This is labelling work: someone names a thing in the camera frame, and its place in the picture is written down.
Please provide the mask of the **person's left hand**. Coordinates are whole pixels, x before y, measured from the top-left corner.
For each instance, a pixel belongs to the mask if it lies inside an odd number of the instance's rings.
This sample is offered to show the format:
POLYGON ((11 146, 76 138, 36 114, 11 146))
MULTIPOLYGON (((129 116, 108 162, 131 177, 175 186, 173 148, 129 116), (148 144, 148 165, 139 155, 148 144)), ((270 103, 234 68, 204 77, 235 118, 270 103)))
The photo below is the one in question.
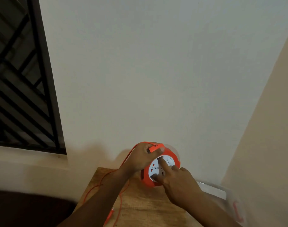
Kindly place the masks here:
POLYGON ((143 170, 146 166, 150 165, 148 161, 148 149, 152 145, 140 142, 131 150, 123 164, 119 168, 119 172, 126 176, 131 176, 135 172, 143 170))

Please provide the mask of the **window with black grille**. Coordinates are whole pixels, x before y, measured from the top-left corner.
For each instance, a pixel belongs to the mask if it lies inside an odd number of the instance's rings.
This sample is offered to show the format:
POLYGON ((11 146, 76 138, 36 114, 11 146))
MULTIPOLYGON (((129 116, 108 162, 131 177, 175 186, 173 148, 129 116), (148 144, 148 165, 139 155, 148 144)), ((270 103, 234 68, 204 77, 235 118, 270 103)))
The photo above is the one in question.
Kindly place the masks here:
POLYGON ((39 0, 0 0, 0 146, 67 154, 39 0))

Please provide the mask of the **person's right forearm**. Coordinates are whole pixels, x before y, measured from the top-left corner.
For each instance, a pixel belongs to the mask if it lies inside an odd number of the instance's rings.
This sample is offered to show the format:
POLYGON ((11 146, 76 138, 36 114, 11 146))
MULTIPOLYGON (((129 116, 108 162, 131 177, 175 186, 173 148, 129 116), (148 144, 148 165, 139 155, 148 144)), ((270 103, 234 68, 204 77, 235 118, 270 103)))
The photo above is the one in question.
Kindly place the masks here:
POLYGON ((202 191, 179 194, 176 205, 187 211, 203 227, 242 227, 202 191))

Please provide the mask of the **dark brown furniture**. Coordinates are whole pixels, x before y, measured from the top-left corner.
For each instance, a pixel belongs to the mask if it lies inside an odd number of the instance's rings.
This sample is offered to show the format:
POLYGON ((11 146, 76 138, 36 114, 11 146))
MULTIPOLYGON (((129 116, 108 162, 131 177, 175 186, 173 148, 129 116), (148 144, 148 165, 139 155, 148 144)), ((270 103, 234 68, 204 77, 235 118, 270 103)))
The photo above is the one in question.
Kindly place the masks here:
POLYGON ((0 227, 56 227, 76 205, 61 198, 0 191, 0 227))

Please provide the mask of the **clear plastic storage box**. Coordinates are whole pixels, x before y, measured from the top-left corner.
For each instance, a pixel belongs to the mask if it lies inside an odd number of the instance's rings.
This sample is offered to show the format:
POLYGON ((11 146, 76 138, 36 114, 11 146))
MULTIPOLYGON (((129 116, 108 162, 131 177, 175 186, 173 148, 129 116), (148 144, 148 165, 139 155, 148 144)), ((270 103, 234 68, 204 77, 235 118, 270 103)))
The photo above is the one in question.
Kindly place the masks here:
POLYGON ((197 181, 200 189, 242 227, 248 227, 247 216, 240 198, 232 190, 208 182, 197 181))

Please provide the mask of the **person's left forearm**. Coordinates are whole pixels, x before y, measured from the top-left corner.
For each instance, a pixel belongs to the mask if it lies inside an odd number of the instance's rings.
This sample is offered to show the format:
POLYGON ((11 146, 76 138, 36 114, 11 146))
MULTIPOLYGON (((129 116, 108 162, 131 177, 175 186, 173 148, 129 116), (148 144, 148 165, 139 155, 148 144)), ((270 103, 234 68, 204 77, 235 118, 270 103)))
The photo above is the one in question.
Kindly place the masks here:
POLYGON ((120 191, 137 170, 124 164, 78 210, 57 227, 103 227, 120 191))

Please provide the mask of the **person's right hand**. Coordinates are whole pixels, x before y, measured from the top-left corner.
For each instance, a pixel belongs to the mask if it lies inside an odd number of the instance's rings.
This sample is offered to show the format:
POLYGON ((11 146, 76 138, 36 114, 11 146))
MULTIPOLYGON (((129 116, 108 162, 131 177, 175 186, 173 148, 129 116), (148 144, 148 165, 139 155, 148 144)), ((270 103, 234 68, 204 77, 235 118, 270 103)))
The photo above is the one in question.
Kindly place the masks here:
POLYGON ((202 191, 198 186, 191 173, 185 168, 177 168, 176 166, 170 167, 163 157, 158 159, 159 167, 162 167, 165 176, 166 183, 162 185, 169 200, 176 205, 176 199, 179 198, 180 193, 191 191, 202 191))

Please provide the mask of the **orange extension cord reel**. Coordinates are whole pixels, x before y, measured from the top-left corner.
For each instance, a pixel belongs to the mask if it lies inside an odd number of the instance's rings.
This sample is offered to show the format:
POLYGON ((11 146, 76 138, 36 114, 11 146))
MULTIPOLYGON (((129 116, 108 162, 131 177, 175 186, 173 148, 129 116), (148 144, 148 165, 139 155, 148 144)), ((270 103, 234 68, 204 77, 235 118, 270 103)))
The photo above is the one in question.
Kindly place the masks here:
MULTIPOLYGON (((171 167, 176 166, 177 168, 180 168, 180 157, 177 152, 177 150, 168 144, 155 144, 152 142, 144 142, 146 144, 152 145, 148 152, 152 153, 157 149, 164 149, 164 152, 162 153, 161 157, 165 160, 165 162, 171 167)), ((150 165, 146 166, 143 170, 141 170, 141 181, 147 186, 147 187, 157 187, 161 186, 160 183, 157 183, 154 179, 151 178, 154 174, 161 174, 165 175, 165 172, 162 167, 159 167, 157 158, 154 159, 150 165)))

